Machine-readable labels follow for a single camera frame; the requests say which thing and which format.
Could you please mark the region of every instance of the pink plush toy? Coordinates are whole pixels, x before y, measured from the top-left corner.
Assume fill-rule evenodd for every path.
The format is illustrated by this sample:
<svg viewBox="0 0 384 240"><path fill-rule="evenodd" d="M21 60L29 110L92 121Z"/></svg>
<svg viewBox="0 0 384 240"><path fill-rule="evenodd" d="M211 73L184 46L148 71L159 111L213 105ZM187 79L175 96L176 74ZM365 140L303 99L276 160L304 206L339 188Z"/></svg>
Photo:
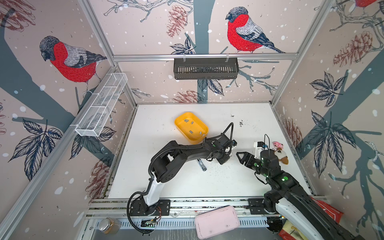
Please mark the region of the pink plush toy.
<svg viewBox="0 0 384 240"><path fill-rule="evenodd" d="M283 149L283 144L279 143L279 142L272 142L273 146L277 149L278 147L280 147L281 149Z"/></svg>

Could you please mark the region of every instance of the black wire basket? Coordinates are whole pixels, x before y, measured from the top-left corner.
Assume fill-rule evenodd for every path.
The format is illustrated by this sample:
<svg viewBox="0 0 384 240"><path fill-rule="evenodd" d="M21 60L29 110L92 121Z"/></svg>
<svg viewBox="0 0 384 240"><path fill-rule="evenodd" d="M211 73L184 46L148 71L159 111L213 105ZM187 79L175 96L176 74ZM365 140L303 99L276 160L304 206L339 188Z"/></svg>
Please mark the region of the black wire basket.
<svg viewBox="0 0 384 240"><path fill-rule="evenodd" d="M175 79L235 79L239 73L237 58L175 58Z"/></svg>

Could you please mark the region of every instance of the brown plush toy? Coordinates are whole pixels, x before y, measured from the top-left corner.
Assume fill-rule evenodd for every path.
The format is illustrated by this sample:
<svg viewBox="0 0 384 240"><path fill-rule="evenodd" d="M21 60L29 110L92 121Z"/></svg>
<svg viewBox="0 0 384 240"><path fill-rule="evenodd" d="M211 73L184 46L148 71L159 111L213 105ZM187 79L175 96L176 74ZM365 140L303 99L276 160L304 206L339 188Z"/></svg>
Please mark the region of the brown plush toy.
<svg viewBox="0 0 384 240"><path fill-rule="evenodd" d="M283 164L288 164L288 157L287 154L282 150L281 147L278 147L275 151L275 155L279 158L279 162L282 162Z"/></svg>

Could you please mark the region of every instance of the glass jar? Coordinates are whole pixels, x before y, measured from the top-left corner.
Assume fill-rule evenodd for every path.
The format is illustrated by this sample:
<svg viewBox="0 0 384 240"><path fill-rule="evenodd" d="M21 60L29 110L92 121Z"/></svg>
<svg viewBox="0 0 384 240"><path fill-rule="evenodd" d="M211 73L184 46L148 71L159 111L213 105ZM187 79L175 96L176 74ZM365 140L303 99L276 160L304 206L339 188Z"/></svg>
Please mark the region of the glass jar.
<svg viewBox="0 0 384 240"><path fill-rule="evenodd" d="M99 230L105 234L115 234L119 231L121 222L118 219L107 217L99 223Z"/></svg>

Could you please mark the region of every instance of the bird head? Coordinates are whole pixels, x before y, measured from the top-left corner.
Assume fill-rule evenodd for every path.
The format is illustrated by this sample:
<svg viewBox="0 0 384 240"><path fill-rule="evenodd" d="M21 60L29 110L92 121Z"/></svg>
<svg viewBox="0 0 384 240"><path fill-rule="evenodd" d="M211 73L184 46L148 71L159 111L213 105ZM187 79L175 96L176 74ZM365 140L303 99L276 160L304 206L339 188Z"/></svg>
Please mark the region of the bird head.
<svg viewBox="0 0 384 240"><path fill-rule="evenodd" d="M248 14L248 11L245 7L235 7L232 8L229 13L227 14L226 20L229 20L231 23L235 21L235 19L242 15L242 14Z"/></svg>
<svg viewBox="0 0 384 240"><path fill-rule="evenodd" d="M53 52L53 48L59 42L60 41L54 36L47 36L41 41L40 52L44 61L46 61L47 59L51 61L56 60L55 53Z"/></svg>

